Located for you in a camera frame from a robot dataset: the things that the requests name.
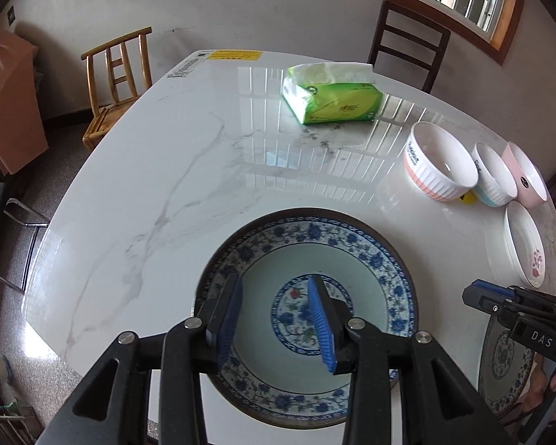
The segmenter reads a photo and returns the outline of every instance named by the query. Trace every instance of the chair backrest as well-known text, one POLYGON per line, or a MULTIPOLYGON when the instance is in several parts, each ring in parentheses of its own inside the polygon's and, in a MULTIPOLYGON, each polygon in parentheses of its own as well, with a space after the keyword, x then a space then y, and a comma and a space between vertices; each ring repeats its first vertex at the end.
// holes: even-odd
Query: chair backrest
POLYGON ((432 20, 418 14, 414 11, 408 10, 403 6, 400 6, 396 3, 392 3, 390 1, 384 1, 383 5, 381 6, 381 13, 379 15, 379 21, 377 23, 377 29, 375 30, 375 37, 373 38, 373 46, 371 49, 371 54, 369 56, 369 61, 371 65, 375 65, 375 61, 377 60, 377 54, 379 52, 389 53, 389 55, 393 55, 398 57, 399 59, 406 60, 407 62, 411 62, 414 65, 418 65, 426 70, 428 70, 428 75, 426 76, 426 80, 424 85, 422 86, 422 91, 426 93, 431 93, 431 89, 433 84, 435 83, 436 74, 439 73, 439 68, 441 66, 441 62, 443 61, 443 55, 445 55, 445 50, 447 48, 447 44, 449 43, 449 37, 451 36, 451 32, 446 29, 444 26, 435 23, 432 20), (417 37, 416 35, 412 35, 404 30, 396 28, 394 26, 387 24, 387 15, 390 11, 394 11, 396 13, 402 14, 407 16, 408 18, 415 20, 419 23, 422 23, 424 26, 428 26, 439 32, 441 34, 441 40, 439 41, 438 45, 430 43, 423 38, 417 37), (405 53, 399 52, 398 50, 394 50, 390 47, 386 47, 381 44, 381 39, 383 38, 383 32, 388 31, 394 33, 396 35, 400 35, 408 40, 413 41, 414 43, 418 43, 423 47, 427 47, 429 50, 432 50, 435 53, 435 56, 431 63, 423 62, 411 55, 407 55, 405 53))
POLYGON ((109 88, 111 89, 111 95, 115 103, 120 103, 119 93, 117 91, 117 86, 122 82, 127 82, 130 88, 131 98, 138 98, 138 92, 135 88, 134 74, 131 71, 130 58, 128 56, 128 50, 125 45, 129 40, 138 39, 138 44, 140 46, 140 60, 142 63, 142 77, 144 78, 144 87, 149 89, 152 87, 152 78, 150 76, 150 62, 148 60, 148 46, 146 44, 146 35, 152 33, 152 28, 143 28, 141 30, 128 33, 123 37, 116 38, 107 42, 105 44, 96 47, 95 49, 89 50, 83 53, 80 58, 86 60, 86 76, 89 83, 89 96, 90 96, 90 107, 92 108, 95 117, 99 115, 99 103, 96 96, 96 84, 95 84, 95 65, 93 62, 93 57, 97 53, 105 52, 105 63, 107 64, 107 75, 109 78, 109 88), (111 49, 120 46, 121 58, 113 60, 111 57, 111 49), (115 77, 114 68, 124 66, 125 75, 121 77, 115 77))

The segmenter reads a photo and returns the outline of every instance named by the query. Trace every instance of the white marble table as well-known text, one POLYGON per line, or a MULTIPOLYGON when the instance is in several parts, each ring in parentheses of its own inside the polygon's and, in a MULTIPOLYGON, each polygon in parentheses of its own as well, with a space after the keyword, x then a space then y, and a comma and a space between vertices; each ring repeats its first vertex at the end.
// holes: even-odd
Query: white marble table
MULTIPOLYGON (((304 127, 282 101, 281 81, 289 66, 318 59, 265 52, 254 62, 206 60, 207 53, 170 72, 185 76, 167 74, 148 90, 76 176, 32 270, 24 302, 31 326, 84 374, 120 332, 161 333, 189 316, 200 273, 238 228, 280 209, 329 208, 389 240, 412 275, 420 328, 476 383, 488 317, 464 306, 461 291, 477 278, 520 284, 503 241, 503 210, 424 196, 400 153, 420 118, 469 149, 482 141, 501 152, 506 142, 380 75, 375 84, 390 96, 377 123, 304 127)), ((547 259, 541 290, 556 294, 556 212, 547 203, 532 214, 547 259)), ((342 425, 265 425, 226 402, 206 377, 202 386, 212 443, 341 443, 342 425)), ((157 393, 155 374, 154 420, 157 393)))

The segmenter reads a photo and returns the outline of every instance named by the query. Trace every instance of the plate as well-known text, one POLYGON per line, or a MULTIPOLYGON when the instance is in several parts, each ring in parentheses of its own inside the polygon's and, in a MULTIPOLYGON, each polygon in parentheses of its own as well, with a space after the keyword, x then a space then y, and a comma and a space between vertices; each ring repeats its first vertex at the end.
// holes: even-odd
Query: plate
POLYGON ((478 372, 478 393, 498 418, 521 396, 534 363, 534 352, 509 338, 509 333, 490 318, 478 372))
POLYGON ((511 263, 525 284, 539 288, 544 282, 546 258, 536 223, 519 202, 505 209, 505 244, 511 263))
POLYGON ((209 261, 195 312, 226 277, 243 279, 243 303, 221 394, 249 416, 283 428, 321 428, 346 419, 350 375, 323 362, 307 302, 309 275, 381 330, 411 336, 415 291, 393 248, 366 224, 327 209, 288 209, 232 235, 209 261))

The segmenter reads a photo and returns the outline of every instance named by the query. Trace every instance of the yellow sticker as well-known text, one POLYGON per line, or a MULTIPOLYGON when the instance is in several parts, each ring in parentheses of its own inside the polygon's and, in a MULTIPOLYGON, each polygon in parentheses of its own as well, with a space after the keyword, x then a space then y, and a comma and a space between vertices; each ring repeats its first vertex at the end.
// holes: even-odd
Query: yellow sticker
POLYGON ((463 196, 460 197, 460 200, 464 203, 464 204, 473 204, 475 203, 478 199, 476 199, 476 196, 474 195, 474 193, 469 190, 468 192, 466 192, 463 196))
POLYGON ((209 60, 258 60, 259 50, 216 50, 208 57, 209 60))

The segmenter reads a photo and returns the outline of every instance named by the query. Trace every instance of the shallow white bowl with red flowers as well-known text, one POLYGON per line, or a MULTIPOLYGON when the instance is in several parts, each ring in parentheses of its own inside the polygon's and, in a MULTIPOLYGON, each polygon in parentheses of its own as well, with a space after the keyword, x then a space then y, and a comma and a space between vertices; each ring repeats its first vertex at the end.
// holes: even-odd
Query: shallow white bowl with red flowers
POLYGON ((544 282, 546 258, 542 239, 530 213, 513 200, 505 209, 505 244, 520 279, 539 288, 544 282))
POLYGON ((478 183, 478 170, 466 148, 448 131, 430 122, 412 126, 404 166, 423 194, 441 202, 463 196, 478 183))

